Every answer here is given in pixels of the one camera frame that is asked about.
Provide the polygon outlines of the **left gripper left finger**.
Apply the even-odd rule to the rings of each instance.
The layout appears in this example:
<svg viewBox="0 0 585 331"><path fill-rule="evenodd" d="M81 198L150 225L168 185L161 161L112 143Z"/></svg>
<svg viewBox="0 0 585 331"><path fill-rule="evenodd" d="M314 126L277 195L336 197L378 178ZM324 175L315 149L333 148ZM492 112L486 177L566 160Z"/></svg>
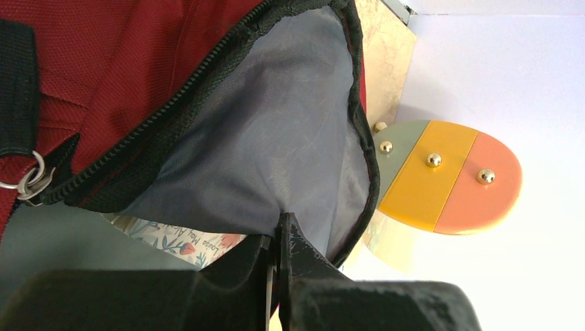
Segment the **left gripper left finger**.
<svg viewBox="0 0 585 331"><path fill-rule="evenodd" d="M271 240L250 236L194 270L62 270L33 277L2 330L265 330Z"/></svg>

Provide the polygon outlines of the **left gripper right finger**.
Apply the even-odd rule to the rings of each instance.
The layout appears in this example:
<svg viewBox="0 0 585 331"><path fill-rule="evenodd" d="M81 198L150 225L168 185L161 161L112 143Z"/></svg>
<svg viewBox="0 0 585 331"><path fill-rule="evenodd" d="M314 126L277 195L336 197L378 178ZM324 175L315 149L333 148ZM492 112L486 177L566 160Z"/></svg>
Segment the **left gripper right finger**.
<svg viewBox="0 0 585 331"><path fill-rule="evenodd" d="M293 213L280 216L279 320L283 330L480 330L456 285L354 281L306 239Z"/></svg>

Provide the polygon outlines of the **floral cover book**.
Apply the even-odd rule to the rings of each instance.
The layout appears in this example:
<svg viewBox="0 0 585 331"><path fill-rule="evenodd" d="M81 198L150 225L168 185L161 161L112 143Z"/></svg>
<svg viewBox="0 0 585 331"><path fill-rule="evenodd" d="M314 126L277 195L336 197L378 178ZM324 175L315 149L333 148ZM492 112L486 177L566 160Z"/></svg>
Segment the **floral cover book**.
<svg viewBox="0 0 585 331"><path fill-rule="evenodd" d="M104 214L118 230L201 270L241 243L246 235L211 233L136 217Z"/></svg>

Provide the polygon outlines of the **red backpack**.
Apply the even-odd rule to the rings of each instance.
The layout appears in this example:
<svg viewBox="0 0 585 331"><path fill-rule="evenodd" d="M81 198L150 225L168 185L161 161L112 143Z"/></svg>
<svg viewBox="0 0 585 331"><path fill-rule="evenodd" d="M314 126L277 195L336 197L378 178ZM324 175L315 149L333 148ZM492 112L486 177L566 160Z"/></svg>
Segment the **red backpack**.
<svg viewBox="0 0 585 331"><path fill-rule="evenodd" d="M354 1L2 1L1 226L64 203L340 266L375 210Z"/></svg>

